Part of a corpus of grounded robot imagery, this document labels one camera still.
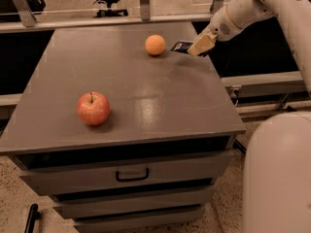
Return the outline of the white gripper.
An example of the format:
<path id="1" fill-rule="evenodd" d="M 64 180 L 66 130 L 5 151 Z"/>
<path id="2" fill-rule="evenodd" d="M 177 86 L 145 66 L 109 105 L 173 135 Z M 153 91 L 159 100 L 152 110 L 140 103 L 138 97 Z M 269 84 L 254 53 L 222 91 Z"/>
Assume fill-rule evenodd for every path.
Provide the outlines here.
<path id="1" fill-rule="evenodd" d="M 229 41 L 242 32 L 229 18 L 227 6 L 223 6 L 216 11 L 210 19 L 209 24 L 203 29 L 194 40 L 188 54 L 199 56 L 203 52 L 212 49 L 216 40 L 225 42 Z"/>

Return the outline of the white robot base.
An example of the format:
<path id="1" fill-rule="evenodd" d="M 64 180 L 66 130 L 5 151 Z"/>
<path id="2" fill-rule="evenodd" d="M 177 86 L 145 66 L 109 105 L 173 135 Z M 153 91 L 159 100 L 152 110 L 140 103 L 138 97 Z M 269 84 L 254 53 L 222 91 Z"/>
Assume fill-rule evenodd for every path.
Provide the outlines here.
<path id="1" fill-rule="evenodd" d="M 273 116 L 244 165 L 242 233 L 311 233 L 311 113 Z"/>

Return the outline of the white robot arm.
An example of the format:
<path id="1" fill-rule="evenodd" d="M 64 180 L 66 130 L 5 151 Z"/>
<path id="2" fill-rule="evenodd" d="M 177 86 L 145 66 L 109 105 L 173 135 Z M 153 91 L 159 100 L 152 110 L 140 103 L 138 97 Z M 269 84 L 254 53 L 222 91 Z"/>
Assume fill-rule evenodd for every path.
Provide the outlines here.
<path id="1" fill-rule="evenodd" d="M 211 17 L 209 25 L 188 49 L 199 56 L 216 41 L 228 41 L 249 25 L 276 17 L 308 92 L 311 92 L 311 3 L 309 0 L 230 0 Z"/>

